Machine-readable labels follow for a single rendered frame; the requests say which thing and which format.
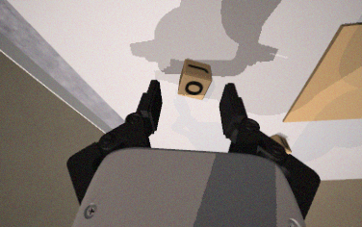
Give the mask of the wooden letter block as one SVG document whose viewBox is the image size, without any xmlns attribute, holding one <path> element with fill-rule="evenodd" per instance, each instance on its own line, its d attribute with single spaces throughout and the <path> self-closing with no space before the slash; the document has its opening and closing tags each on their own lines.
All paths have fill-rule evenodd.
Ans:
<svg viewBox="0 0 362 227">
<path fill-rule="evenodd" d="M 186 59 L 179 79 L 178 95 L 202 100 L 211 83 L 209 64 Z"/>
<path fill-rule="evenodd" d="M 287 142 L 286 139 L 284 139 L 283 137 L 279 136 L 279 135 L 274 135 L 271 137 L 272 139 L 276 140 L 278 143 L 280 143 L 281 145 L 284 146 L 284 148 L 286 149 L 286 153 L 290 154 L 292 153 L 292 150 Z"/>
</svg>

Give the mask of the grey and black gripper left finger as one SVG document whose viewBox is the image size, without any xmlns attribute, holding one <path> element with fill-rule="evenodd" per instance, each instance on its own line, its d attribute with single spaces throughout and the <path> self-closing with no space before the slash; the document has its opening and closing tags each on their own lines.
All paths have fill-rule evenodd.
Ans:
<svg viewBox="0 0 362 227">
<path fill-rule="evenodd" d="M 123 124 L 103 135 L 99 142 L 67 160 L 66 166 L 80 206 L 98 166 L 109 153 L 128 147 L 151 148 L 149 136 L 157 131 L 162 105 L 160 82 L 151 80 L 135 113 L 128 114 Z"/>
</svg>

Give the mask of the tan flat square mat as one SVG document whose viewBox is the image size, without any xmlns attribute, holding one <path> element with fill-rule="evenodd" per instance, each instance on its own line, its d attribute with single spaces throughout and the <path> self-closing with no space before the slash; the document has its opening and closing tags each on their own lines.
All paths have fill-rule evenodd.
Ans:
<svg viewBox="0 0 362 227">
<path fill-rule="evenodd" d="M 362 118 L 362 23 L 340 25 L 283 122 Z"/>
</svg>

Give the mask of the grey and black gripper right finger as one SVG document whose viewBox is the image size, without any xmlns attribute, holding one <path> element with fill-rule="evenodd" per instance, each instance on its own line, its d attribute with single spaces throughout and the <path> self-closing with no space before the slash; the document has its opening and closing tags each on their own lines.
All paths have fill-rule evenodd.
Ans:
<svg viewBox="0 0 362 227">
<path fill-rule="evenodd" d="M 260 131 L 259 123 L 248 118 L 234 83 L 224 86 L 219 107 L 223 134 L 231 140 L 228 153 L 260 156 L 275 163 L 289 182 L 305 219 L 321 182 L 318 173 Z"/>
</svg>

